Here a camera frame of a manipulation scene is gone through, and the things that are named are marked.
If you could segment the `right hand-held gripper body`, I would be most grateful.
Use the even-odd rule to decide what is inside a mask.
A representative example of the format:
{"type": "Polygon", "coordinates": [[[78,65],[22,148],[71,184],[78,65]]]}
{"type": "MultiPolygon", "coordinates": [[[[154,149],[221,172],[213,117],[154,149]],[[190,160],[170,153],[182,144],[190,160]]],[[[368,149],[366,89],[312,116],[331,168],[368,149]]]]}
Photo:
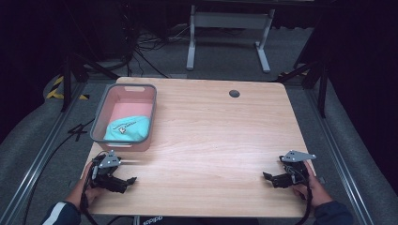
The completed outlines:
{"type": "Polygon", "coordinates": [[[316,159],[316,155],[290,150],[284,156],[280,156],[285,170],[281,180],[291,180],[293,185],[306,184],[309,174],[304,162],[309,159],[316,159]]]}

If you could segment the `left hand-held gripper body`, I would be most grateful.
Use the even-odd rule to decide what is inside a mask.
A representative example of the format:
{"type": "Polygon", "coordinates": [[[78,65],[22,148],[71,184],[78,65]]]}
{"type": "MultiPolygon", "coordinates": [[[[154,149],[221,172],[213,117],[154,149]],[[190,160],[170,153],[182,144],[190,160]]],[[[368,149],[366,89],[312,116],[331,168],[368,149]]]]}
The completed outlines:
{"type": "Polygon", "coordinates": [[[92,159],[92,162],[93,168],[89,175],[92,188],[107,189],[109,186],[123,186],[122,180],[113,176],[114,171],[121,164],[114,150],[108,153],[99,153],[92,159]]]}

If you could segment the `teal cloth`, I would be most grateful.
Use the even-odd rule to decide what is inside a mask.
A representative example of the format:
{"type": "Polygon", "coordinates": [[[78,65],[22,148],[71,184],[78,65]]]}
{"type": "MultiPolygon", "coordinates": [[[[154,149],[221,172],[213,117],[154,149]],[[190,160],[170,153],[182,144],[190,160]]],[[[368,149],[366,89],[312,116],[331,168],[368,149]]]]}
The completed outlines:
{"type": "Polygon", "coordinates": [[[149,118],[143,115],[116,119],[107,126],[104,140],[141,142],[148,136],[149,125],[149,118]]]}

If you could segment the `pink basket with grey rim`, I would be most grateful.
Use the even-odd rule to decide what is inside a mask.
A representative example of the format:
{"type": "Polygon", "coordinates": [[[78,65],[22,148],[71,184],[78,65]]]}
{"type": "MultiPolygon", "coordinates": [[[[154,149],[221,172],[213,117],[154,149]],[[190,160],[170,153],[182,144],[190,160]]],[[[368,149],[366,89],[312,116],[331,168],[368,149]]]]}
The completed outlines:
{"type": "Polygon", "coordinates": [[[104,150],[143,152],[151,143],[152,124],[156,111],[157,89],[152,84],[113,84],[109,86],[97,109],[90,136],[104,150]],[[149,118],[148,136],[141,142],[104,140],[107,126],[116,119],[143,115],[149,118]]]}

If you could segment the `person's left hand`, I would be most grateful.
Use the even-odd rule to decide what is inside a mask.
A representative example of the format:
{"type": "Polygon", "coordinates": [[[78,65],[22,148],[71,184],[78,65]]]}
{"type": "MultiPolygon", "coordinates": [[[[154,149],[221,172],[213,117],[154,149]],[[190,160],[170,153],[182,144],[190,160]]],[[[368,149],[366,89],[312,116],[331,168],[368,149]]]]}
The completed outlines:
{"type": "Polygon", "coordinates": [[[82,193],[85,194],[87,198],[87,203],[91,204],[96,198],[98,198],[101,194],[106,192],[105,188],[100,188],[100,187],[91,187],[88,186],[87,188],[84,188],[85,184],[85,179],[88,176],[88,173],[90,172],[90,168],[92,166],[92,163],[89,162],[85,168],[84,168],[84,173],[81,177],[81,179],[77,183],[77,206],[81,206],[81,200],[82,200],[82,193]]]}

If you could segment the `person's right hand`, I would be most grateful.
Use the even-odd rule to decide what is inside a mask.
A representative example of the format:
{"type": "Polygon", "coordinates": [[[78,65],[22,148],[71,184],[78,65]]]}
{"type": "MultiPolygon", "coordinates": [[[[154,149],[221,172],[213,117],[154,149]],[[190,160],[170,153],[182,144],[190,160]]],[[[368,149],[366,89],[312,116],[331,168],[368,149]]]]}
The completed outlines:
{"type": "Polygon", "coordinates": [[[320,182],[314,176],[314,172],[310,166],[310,164],[305,161],[304,165],[307,168],[309,174],[309,185],[305,186],[302,184],[292,186],[293,192],[295,195],[300,196],[304,195],[305,197],[309,196],[308,188],[312,191],[313,198],[311,205],[313,208],[320,206],[324,203],[330,203],[333,199],[330,197],[328,192],[324,189],[324,187],[320,184],[320,182]]]}

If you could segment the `black tripod stand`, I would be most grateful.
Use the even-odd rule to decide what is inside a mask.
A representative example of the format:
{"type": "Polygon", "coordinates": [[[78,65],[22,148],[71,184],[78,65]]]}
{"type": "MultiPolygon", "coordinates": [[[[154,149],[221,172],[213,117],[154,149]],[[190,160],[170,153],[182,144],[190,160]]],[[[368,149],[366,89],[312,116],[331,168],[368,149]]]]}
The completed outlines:
{"type": "Polygon", "coordinates": [[[75,52],[69,53],[63,66],[64,98],[61,109],[62,112],[65,112],[68,109],[72,101],[71,76],[74,76],[78,83],[86,83],[88,81],[89,75],[86,72],[84,65],[91,66],[93,69],[112,80],[117,80],[119,78],[119,76],[113,73],[111,70],[83,57],[82,55],[79,55],[75,52]]]}
{"type": "Polygon", "coordinates": [[[322,61],[314,61],[309,64],[305,64],[301,67],[294,69],[291,72],[285,73],[283,72],[276,80],[276,83],[285,83],[294,77],[307,73],[303,81],[301,82],[301,86],[303,89],[313,89],[316,83],[319,83],[318,86],[318,99],[317,99],[317,109],[322,118],[326,117],[325,114],[325,102],[326,102],[326,93],[328,86],[328,70],[326,64],[322,61]]]}

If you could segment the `yellow black hazard tape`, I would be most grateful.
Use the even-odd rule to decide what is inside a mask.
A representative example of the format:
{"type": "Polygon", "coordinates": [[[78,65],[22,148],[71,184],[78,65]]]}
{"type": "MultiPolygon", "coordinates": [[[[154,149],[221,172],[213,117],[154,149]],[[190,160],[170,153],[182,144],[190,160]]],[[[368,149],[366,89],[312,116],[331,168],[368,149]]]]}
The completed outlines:
{"type": "Polygon", "coordinates": [[[59,75],[55,81],[53,86],[51,87],[49,93],[47,94],[46,98],[58,98],[63,99],[64,95],[57,92],[58,88],[61,86],[62,82],[64,81],[64,77],[59,75]]]}

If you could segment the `aluminium floor rail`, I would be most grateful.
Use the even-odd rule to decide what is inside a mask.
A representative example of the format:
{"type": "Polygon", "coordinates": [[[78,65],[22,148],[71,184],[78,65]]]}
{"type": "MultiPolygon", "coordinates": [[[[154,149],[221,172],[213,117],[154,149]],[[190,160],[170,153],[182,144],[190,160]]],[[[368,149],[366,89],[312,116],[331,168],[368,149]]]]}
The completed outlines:
{"type": "Polygon", "coordinates": [[[31,195],[33,186],[38,181],[38,176],[42,172],[44,165],[46,164],[46,160],[50,158],[50,154],[52,153],[55,139],[58,136],[58,133],[61,130],[61,127],[65,124],[71,108],[77,102],[80,97],[80,94],[84,91],[85,83],[78,82],[71,93],[71,98],[69,101],[68,107],[60,112],[55,122],[53,123],[51,131],[48,133],[46,140],[43,145],[40,147],[36,157],[34,158],[31,166],[25,173],[22,182],[20,183],[17,191],[13,195],[8,207],[4,211],[4,213],[0,217],[0,225],[11,225],[15,218],[18,216],[20,211],[23,208],[24,203],[27,201],[29,196],[31,195]]]}
{"type": "Polygon", "coordinates": [[[329,124],[327,120],[320,115],[320,112],[317,109],[317,99],[315,97],[315,94],[310,90],[305,90],[304,93],[311,105],[311,109],[315,114],[315,118],[320,125],[323,134],[326,136],[331,160],[333,161],[333,164],[342,180],[344,190],[348,196],[349,201],[351,202],[351,205],[353,206],[359,224],[375,225],[375,222],[372,219],[364,200],[362,199],[358,186],[353,179],[353,176],[349,171],[346,162],[344,161],[344,157],[330,130],[329,124]]]}

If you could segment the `grey metal desk frame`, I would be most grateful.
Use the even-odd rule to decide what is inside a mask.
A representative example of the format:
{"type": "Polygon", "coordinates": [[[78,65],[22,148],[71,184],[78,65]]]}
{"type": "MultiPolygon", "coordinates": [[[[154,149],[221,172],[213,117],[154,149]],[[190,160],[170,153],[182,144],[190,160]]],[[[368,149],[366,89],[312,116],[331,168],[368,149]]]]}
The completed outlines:
{"type": "Polygon", "coordinates": [[[196,28],[236,28],[263,31],[261,39],[254,43],[254,47],[257,51],[262,70],[265,73],[270,73],[270,66],[265,52],[265,44],[274,18],[274,13],[274,9],[271,9],[266,14],[202,12],[198,11],[195,5],[192,5],[190,15],[190,44],[186,69],[194,69],[196,28]]]}

